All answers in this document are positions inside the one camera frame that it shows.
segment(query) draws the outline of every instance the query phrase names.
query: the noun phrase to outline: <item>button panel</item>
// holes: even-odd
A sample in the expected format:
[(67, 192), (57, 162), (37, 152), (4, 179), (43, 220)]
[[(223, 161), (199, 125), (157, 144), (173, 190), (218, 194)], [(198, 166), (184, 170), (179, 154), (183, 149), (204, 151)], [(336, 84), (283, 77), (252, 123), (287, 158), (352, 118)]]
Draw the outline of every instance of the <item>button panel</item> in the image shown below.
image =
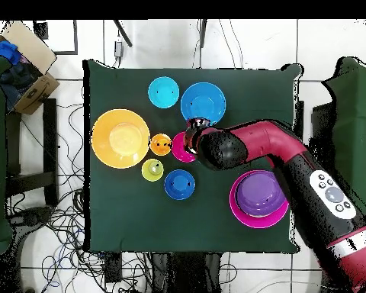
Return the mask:
[(341, 219), (352, 219), (356, 216), (355, 207), (328, 173), (321, 170), (314, 171), (310, 175), (309, 182), (334, 216)]

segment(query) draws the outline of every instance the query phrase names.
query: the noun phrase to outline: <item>small orange bowl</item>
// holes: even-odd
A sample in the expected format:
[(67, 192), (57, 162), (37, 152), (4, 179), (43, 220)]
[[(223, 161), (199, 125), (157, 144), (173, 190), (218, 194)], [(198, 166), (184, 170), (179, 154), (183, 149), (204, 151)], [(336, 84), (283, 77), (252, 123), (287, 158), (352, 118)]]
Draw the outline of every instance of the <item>small orange bowl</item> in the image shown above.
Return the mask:
[(148, 153), (150, 132), (146, 122), (135, 112), (114, 109), (100, 116), (92, 128), (91, 145), (104, 164), (127, 169)]
[(157, 134), (150, 141), (150, 149), (157, 156), (167, 155), (171, 151), (171, 138), (165, 134)]

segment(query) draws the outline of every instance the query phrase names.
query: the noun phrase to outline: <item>purple bowl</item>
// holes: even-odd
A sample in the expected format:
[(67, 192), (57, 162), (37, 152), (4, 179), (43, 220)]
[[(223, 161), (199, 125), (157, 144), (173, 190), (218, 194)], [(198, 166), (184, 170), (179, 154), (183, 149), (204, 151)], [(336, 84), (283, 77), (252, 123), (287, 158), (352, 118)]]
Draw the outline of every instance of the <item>purple bowl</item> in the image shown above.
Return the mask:
[(257, 171), (246, 176), (236, 190), (236, 202), (246, 214), (264, 217), (279, 209), (286, 198), (274, 173)]

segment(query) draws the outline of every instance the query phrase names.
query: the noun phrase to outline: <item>blue bowl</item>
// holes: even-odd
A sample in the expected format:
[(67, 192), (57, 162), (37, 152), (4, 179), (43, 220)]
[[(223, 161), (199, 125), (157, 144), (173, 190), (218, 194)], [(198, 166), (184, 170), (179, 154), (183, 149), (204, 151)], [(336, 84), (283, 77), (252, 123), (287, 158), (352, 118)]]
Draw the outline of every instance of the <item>blue bowl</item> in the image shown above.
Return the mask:
[(195, 83), (181, 97), (181, 114), (186, 121), (206, 118), (210, 125), (214, 125), (223, 117), (225, 108), (225, 95), (220, 88), (211, 83)]
[(194, 192), (195, 180), (189, 172), (183, 169), (176, 169), (166, 176), (164, 189), (170, 198), (184, 200)]
[(167, 76), (154, 79), (148, 88), (148, 96), (157, 108), (170, 108), (179, 99), (178, 84)]

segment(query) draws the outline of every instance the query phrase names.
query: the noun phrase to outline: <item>bowl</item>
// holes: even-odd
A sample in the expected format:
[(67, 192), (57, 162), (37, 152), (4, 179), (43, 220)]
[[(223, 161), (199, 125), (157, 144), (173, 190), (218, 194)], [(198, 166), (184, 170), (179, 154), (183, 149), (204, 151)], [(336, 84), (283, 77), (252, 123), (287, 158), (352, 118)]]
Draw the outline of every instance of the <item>bowl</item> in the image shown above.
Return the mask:
[(148, 96), (157, 108), (170, 108), (179, 99), (178, 84), (168, 76), (159, 77), (150, 83)]
[(167, 155), (171, 151), (171, 138), (165, 134), (157, 134), (150, 141), (150, 149), (157, 156)]
[(184, 200), (193, 194), (195, 180), (189, 172), (176, 169), (165, 177), (164, 189), (170, 198)]
[(154, 182), (161, 179), (164, 173), (164, 167), (157, 159), (147, 159), (141, 168), (141, 173), (144, 179)]
[(248, 227), (274, 226), (284, 217), (289, 206), (278, 188), (279, 184), (272, 172), (253, 170), (244, 173), (230, 189), (230, 209)]
[(195, 83), (181, 97), (181, 114), (186, 121), (205, 118), (214, 125), (223, 117), (225, 110), (225, 96), (212, 83)]
[(173, 156), (183, 162), (190, 163), (195, 161), (196, 157), (185, 150), (185, 132), (177, 134), (172, 140), (172, 154)]
[(150, 132), (135, 112), (114, 109), (100, 116), (92, 128), (91, 146), (105, 165), (116, 169), (135, 166), (148, 153)]

